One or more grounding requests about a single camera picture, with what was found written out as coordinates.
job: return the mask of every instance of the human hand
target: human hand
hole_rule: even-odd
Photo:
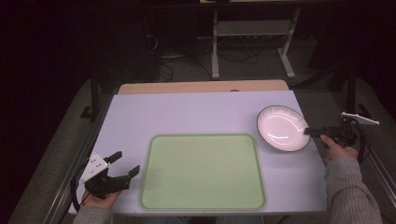
[[[340,147],[336,144],[329,136],[322,134],[320,136],[321,140],[329,146],[329,153],[327,154],[326,158],[324,159],[326,164],[329,164],[333,159],[340,156],[348,156],[353,159],[358,158],[359,152],[353,147]]]
[[[118,191],[108,194],[105,199],[100,199],[96,198],[95,196],[91,195],[87,190],[85,190],[84,195],[82,196],[82,199],[84,200],[82,202],[82,206],[111,209],[113,207],[113,204],[119,198],[120,194],[121,191]]]

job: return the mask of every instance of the white table surface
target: white table surface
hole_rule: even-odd
[[[326,211],[325,168],[315,143],[282,152],[262,140],[257,116],[269,105],[285,105],[302,114],[293,91],[232,91],[116,95],[93,152],[103,158],[122,151],[109,165],[110,176],[127,175],[140,165],[113,211],[129,216],[218,216],[226,214],[309,213]],[[150,140],[157,134],[249,133],[256,139],[266,204],[252,211],[148,211],[139,205]],[[84,191],[78,188],[78,199]]]

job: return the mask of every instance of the white plate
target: white plate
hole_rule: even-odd
[[[257,117],[257,127],[262,138],[272,147],[282,151],[297,151],[305,147],[309,135],[304,117],[283,105],[264,108]]]

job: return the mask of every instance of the table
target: table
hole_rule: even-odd
[[[256,118],[268,105],[285,105],[301,113],[293,92],[288,91],[286,83],[281,80],[122,86],[111,103],[93,151],[103,157],[119,150],[123,152],[123,157],[110,165],[110,176],[125,175],[137,164],[140,164],[141,173],[133,178],[130,189],[121,194],[113,210],[129,216],[271,215],[326,211],[324,165],[313,140],[304,149],[292,153],[267,145],[257,130]],[[266,205],[259,210],[244,211],[143,209],[139,204],[139,194],[149,142],[155,135],[164,133],[252,135],[257,144]],[[83,190],[81,186],[78,188],[79,198]]]
[[[254,3],[265,2],[263,0],[234,0],[230,3]],[[218,36],[240,36],[240,35],[285,35],[286,41],[282,48],[277,50],[288,78],[295,78],[295,74],[288,59],[288,49],[293,37],[294,29],[297,25],[298,16],[301,9],[294,9],[294,13],[289,20],[270,21],[219,21],[218,12],[215,10],[213,20],[213,49],[212,49],[212,78],[219,79],[219,59],[218,59]]]

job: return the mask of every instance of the plate rim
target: plate rim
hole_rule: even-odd
[[[290,108],[290,107],[288,107],[288,106],[286,106],[286,105],[268,105],[267,107],[265,107],[264,109],[262,109],[262,110],[260,111],[260,113],[257,115],[257,119],[256,119],[256,120],[257,120],[257,121],[256,121],[257,130],[259,131],[259,134],[260,134],[260,137],[262,138],[262,140],[264,140],[264,142],[266,142],[270,147],[272,147],[272,148],[274,148],[274,149],[276,149],[276,150],[282,151],[282,152],[295,152],[295,151],[299,151],[299,150],[305,148],[305,147],[308,145],[308,143],[309,143],[309,140],[310,140],[309,137],[307,138],[308,141],[306,141],[306,143],[305,143],[305,145],[304,145],[303,147],[301,147],[301,148],[299,148],[299,149],[296,149],[296,150],[291,150],[291,151],[287,151],[287,150],[280,149],[280,148],[278,148],[278,147],[274,147],[271,143],[269,143],[267,140],[265,140],[265,138],[262,136],[262,132],[260,132],[260,128],[259,128],[259,117],[260,117],[260,114],[262,113],[262,111],[264,111],[264,110],[266,110],[266,109],[268,109],[268,108],[270,108],[270,107],[285,107],[285,108],[287,108],[287,109],[290,109],[290,110],[294,111],[295,113],[297,113],[298,115],[300,115],[300,116],[303,118],[303,120],[304,120],[305,123],[306,123],[307,128],[309,128],[308,122],[306,122],[305,117],[304,117],[302,114],[300,114],[298,111],[296,111],[295,109]]]

